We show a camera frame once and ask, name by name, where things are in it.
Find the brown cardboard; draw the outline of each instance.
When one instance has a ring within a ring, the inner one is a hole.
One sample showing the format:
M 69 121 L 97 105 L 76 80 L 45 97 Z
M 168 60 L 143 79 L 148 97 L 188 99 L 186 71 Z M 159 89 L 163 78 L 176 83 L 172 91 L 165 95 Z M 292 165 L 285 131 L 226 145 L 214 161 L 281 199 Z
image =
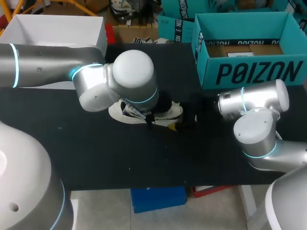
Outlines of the brown cardboard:
M 282 55 L 283 50 L 279 45 L 249 45 L 249 46 L 206 46 L 209 57 L 227 57 L 228 53 L 253 52 L 255 56 Z
M 267 0 L 267 7 L 272 7 L 274 3 L 274 0 Z
M 85 7 L 84 0 L 75 0 L 77 3 Z M 44 14 L 47 15 L 75 15 L 75 16 L 84 16 L 87 15 L 82 10 L 78 9 L 74 5 L 63 2 L 59 4 L 57 2 L 51 2 L 49 6 L 44 7 Z
M 98 13 L 107 7 L 109 0 L 85 0 L 86 7 L 93 13 Z
M 151 24 L 147 26 L 117 25 L 113 26 L 113 32 L 116 43 L 131 43 L 135 37 L 158 39 L 158 28 L 152 27 Z
M 249 45 L 249 47 L 255 56 L 283 54 L 279 45 Z
M 225 46 L 225 56 L 227 57 L 228 53 L 245 53 L 252 52 L 249 46 Z
M 256 6 L 256 0 L 238 0 L 237 7 L 239 10 L 251 10 Z
M 225 46 L 206 46 L 209 57 L 220 58 L 225 57 Z

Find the white box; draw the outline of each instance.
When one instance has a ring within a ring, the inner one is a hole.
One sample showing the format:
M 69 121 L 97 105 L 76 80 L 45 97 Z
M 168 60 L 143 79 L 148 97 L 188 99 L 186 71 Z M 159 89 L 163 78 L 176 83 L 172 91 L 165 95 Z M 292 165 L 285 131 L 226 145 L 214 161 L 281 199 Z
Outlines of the white box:
M 0 37 L 0 43 L 36 46 L 96 46 L 106 55 L 103 17 L 18 14 Z M 74 89 L 72 82 L 51 84 L 56 89 Z

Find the gray robotic arm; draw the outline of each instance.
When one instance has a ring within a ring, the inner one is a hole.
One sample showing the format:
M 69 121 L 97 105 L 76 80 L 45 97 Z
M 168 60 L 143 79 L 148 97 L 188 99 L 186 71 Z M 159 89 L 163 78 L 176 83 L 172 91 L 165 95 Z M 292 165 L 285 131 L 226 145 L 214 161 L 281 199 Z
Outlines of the gray robotic arm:
M 138 111 L 152 109 L 158 89 L 152 60 L 130 50 L 106 64 L 95 47 L 0 44 L 0 86 L 34 87 L 72 81 L 82 108 L 107 109 L 120 98 Z
M 282 80 L 221 93 L 217 105 L 225 120 L 236 122 L 235 137 L 253 167 L 287 173 L 307 162 L 307 143 L 276 137 L 280 113 L 289 108 Z

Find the teal box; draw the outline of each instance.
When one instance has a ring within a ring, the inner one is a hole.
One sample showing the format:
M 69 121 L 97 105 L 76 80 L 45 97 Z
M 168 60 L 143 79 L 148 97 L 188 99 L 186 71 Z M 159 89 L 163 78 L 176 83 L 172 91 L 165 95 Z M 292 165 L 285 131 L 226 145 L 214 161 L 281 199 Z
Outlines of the teal box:
M 197 13 L 226 12 L 235 6 L 235 0 L 162 0 L 165 16 L 182 20 L 192 20 Z
M 195 18 L 192 50 L 203 89 L 238 88 L 282 79 L 303 84 L 307 38 L 287 12 L 207 13 Z M 209 57 L 206 45 L 279 44 L 283 55 Z
M 249 12 L 272 12 L 270 7 L 264 7 L 264 8 L 255 8 L 255 9 L 250 9 L 250 10 L 238 10 L 237 6 L 235 6 L 231 11 L 231 13 L 235 12 L 244 12 L 244 13 L 249 13 Z
M 159 16 L 158 21 L 159 37 L 175 41 L 175 43 L 192 42 L 194 23 L 164 16 Z
M 299 25 L 299 28 L 307 34 L 307 14 L 295 13 L 294 18 Z
M 294 13 L 297 10 L 297 4 L 295 0 L 274 0 L 272 4 L 272 11 L 287 11 Z

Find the white cylinder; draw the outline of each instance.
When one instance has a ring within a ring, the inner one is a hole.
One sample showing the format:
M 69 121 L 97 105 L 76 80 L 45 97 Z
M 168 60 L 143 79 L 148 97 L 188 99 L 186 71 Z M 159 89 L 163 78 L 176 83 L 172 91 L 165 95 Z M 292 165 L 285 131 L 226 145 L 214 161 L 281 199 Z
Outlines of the white cylinder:
M 73 210 L 44 147 L 0 123 L 0 229 L 71 230 Z

